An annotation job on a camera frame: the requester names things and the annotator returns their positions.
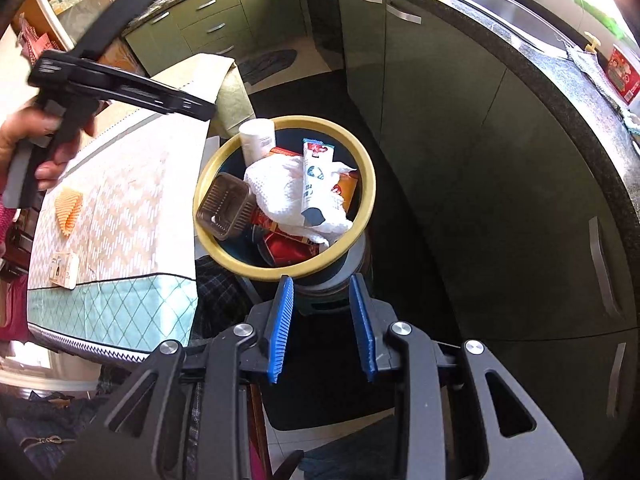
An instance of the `white plastic bottle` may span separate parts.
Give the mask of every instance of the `white plastic bottle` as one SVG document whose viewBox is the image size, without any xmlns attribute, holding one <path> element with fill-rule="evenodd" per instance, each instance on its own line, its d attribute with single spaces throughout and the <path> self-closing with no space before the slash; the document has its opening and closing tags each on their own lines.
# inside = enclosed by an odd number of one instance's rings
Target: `white plastic bottle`
<svg viewBox="0 0 640 480">
<path fill-rule="evenodd" d="M 240 124 L 238 131 L 247 167 L 276 147 L 275 124 L 270 119 L 251 119 Z"/>
</svg>

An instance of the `floor mat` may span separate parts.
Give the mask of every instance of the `floor mat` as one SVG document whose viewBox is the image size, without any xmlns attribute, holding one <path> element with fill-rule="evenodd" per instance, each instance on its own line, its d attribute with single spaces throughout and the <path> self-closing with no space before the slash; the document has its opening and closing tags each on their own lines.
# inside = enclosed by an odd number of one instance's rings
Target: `floor mat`
<svg viewBox="0 0 640 480">
<path fill-rule="evenodd" d="M 256 92 L 250 99 L 257 117 L 317 116 L 340 124 L 363 143 L 377 181 L 376 204 L 368 226 L 373 294 L 391 303 L 399 319 L 421 328 L 431 338 L 458 344 L 460 332 L 433 257 L 393 171 L 347 94 L 344 71 L 278 85 Z M 296 315 L 289 338 L 278 384 L 262 390 L 274 428 L 333 424 L 393 405 L 390 386 L 372 386 L 366 381 L 348 313 Z"/>
<path fill-rule="evenodd" d="M 293 65 L 298 53 L 292 48 L 275 50 L 243 61 L 238 65 L 242 81 L 255 85 L 263 79 Z"/>
</svg>

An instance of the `plaid fabric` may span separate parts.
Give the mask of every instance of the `plaid fabric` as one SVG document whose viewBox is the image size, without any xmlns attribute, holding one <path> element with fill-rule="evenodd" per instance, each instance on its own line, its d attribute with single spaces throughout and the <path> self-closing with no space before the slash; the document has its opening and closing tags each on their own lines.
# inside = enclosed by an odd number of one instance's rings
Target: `plaid fabric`
<svg viewBox="0 0 640 480">
<path fill-rule="evenodd" d="M 190 341 L 209 339 L 240 323 L 253 306 L 232 272 L 210 256 L 196 260 L 198 306 L 191 325 Z"/>
</svg>

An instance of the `orange cloth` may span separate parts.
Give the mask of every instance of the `orange cloth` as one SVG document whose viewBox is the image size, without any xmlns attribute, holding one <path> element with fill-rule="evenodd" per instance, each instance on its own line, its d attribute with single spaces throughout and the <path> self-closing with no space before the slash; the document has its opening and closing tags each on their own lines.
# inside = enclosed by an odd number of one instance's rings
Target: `orange cloth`
<svg viewBox="0 0 640 480">
<path fill-rule="evenodd" d="M 62 234 L 71 234 L 82 207 L 82 193 L 74 189 L 63 189 L 56 197 L 56 218 Z"/>
</svg>

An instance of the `small box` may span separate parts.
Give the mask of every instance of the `small box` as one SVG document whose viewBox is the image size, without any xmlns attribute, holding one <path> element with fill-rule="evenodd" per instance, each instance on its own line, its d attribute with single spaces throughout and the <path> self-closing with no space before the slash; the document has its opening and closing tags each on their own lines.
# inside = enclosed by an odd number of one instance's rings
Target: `small box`
<svg viewBox="0 0 640 480">
<path fill-rule="evenodd" d="M 614 45 L 607 65 L 607 77 L 627 105 L 630 105 L 640 92 L 639 71 L 638 59 L 632 54 L 623 54 L 622 50 Z"/>
<path fill-rule="evenodd" d="M 73 290 L 78 282 L 80 258 L 75 253 L 53 253 L 49 264 L 49 281 Z"/>
</svg>

